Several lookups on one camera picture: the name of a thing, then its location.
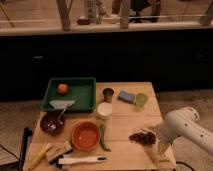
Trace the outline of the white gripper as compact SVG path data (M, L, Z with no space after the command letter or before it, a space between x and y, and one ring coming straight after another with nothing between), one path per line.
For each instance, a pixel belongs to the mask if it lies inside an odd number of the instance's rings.
M178 134L172 130L166 122L154 125L153 131L160 140L157 145L157 153L163 155L169 148L169 144L178 137Z

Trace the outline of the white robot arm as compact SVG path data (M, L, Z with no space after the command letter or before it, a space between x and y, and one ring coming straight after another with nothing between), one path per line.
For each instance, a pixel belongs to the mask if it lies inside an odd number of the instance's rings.
M199 118L199 113L192 107L169 112L162 122L154 126L158 154L163 155L170 144L182 136L213 156L213 133L197 124Z

